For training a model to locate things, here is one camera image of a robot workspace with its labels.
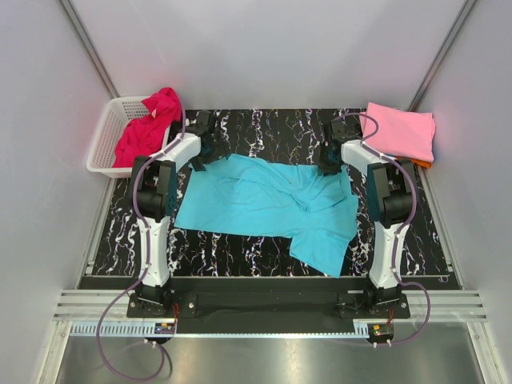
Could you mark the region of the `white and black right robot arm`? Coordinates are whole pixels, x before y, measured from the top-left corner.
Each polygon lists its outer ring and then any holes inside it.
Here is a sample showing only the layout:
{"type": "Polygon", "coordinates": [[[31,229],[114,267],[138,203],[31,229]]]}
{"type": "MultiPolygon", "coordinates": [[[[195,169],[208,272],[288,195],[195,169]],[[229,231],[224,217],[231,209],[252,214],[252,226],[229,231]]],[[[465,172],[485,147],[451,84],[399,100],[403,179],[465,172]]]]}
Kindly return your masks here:
{"type": "Polygon", "coordinates": [[[418,200],[414,166],[371,147],[340,118],[325,123],[323,133],[320,172],[336,174],[348,165],[366,178],[366,208],[375,228],[374,258],[356,308],[381,317],[400,306],[402,249],[418,200]]]}

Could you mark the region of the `cyan t shirt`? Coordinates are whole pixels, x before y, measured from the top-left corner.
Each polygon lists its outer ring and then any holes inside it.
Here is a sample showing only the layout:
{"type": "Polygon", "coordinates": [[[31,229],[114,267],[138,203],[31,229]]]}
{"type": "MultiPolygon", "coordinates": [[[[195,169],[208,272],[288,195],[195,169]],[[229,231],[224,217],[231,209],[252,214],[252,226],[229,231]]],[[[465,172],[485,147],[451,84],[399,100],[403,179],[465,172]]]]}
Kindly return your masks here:
{"type": "Polygon", "coordinates": [[[184,230],[291,240],[290,254],[330,277],[355,237],[358,197],[346,170],[232,154],[192,171],[174,224],[184,230]]]}

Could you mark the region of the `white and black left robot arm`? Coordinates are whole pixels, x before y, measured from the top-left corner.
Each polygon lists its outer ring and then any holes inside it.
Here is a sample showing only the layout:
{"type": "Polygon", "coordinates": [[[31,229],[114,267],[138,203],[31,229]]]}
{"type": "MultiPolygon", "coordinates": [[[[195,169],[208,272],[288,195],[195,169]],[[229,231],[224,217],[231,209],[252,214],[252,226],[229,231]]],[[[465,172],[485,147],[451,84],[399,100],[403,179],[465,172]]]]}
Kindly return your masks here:
{"type": "Polygon", "coordinates": [[[130,306],[167,315],[174,307],[167,265],[167,235],[178,197],[178,171],[191,165],[204,171],[207,164],[228,158],[228,145],[217,128],[215,113],[200,111],[188,122],[171,123],[156,153],[137,156],[130,177],[133,211],[141,240],[141,269],[130,290],[130,306]]]}

